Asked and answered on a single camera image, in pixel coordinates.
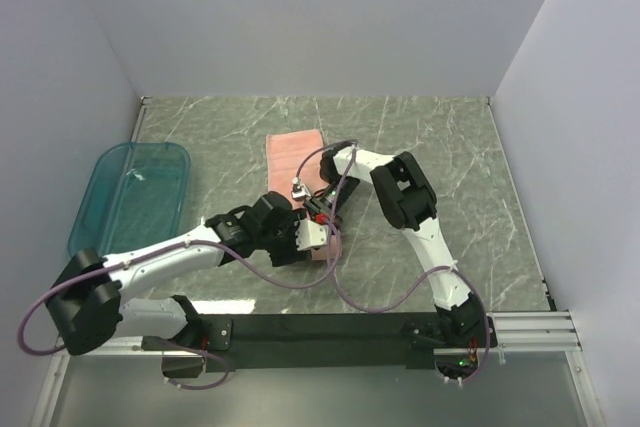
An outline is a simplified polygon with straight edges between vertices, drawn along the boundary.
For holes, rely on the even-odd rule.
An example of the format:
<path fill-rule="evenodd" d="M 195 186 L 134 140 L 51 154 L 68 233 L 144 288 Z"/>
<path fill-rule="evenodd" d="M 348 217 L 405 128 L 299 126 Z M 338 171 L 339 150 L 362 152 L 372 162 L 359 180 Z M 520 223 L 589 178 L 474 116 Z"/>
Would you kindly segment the pink towel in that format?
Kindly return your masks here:
<path fill-rule="evenodd" d="M 323 147 L 324 139 L 320 130 L 310 129 L 266 136 L 267 185 L 268 191 L 285 196 L 294 209 L 301 208 L 302 202 L 293 199 L 291 191 L 293 179 L 298 176 L 311 193 L 326 188 L 327 182 L 320 177 L 320 154 L 308 160 L 296 174 L 298 167 L 312 151 Z M 312 261 L 326 261 L 327 247 L 307 251 Z"/>

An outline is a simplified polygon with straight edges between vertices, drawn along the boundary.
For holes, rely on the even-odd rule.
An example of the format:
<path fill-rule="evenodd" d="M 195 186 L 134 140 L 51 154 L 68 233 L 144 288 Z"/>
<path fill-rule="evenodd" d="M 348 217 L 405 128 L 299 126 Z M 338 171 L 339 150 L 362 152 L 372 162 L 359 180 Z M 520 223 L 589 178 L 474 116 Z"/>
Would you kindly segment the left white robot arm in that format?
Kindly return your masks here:
<path fill-rule="evenodd" d="M 192 303 L 174 295 L 160 301 L 143 293 L 183 274 L 225 265 L 265 251 L 275 266 L 304 258 L 296 234 L 306 212 L 268 192 L 205 220 L 187 233 L 138 250 L 101 257 L 76 253 L 54 283 L 46 308 L 67 351 L 83 355 L 115 337 L 145 336 L 180 349 L 206 345 L 208 329 Z"/>

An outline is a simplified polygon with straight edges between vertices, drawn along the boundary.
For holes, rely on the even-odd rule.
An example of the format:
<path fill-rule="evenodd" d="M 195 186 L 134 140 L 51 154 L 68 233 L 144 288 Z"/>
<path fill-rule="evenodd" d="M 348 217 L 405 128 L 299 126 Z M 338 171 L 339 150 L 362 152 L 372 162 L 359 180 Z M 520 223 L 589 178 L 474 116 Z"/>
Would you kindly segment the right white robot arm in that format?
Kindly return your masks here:
<path fill-rule="evenodd" d="M 381 314 L 399 307 L 427 280 L 445 344 L 466 346 L 475 337 L 489 348 L 491 326 L 486 308 L 475 287 L 457 268 L 440 227 L 436 193 L 413 154 L 378 154 L 358 147 L 355 141 L 329 144 L 308 156 L 317 154 L 322 155 L 322 180 L 333 183 L 352 178 L 373 186 L 386 221 L 407 239 L 423 269 L 409 290 L 386 307 L 357 304 L 332 275 L 339 296 L 356 310 Z"/>

